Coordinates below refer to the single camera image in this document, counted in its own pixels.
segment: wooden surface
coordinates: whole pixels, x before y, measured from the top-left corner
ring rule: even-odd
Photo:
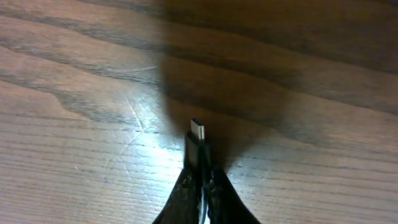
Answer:
[[[262,223],[397,223],[397,6],[0,0],[0,223],[151,223],[192,117]]]

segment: small metal piece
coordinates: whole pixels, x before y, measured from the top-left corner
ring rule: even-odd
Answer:
[[[191,132],[198,140],[205,140],[205,126],[195,118],[191,120]]]

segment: black tool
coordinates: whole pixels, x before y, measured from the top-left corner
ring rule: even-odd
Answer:
[[[153,224],[258,224],[225,171],[210,157],[205,127],[191,120],[185,136],[184,168]]]

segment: wooden table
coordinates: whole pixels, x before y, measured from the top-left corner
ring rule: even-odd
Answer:
[[[0,223],[151,223],[189,119],[262,223],[397,223],[389,0],[0,0]]]

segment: metallic tip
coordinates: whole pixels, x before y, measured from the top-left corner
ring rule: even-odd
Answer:
[[[199,140],[205,140],[205,126],[195,118],[191,120],[191,132]]]

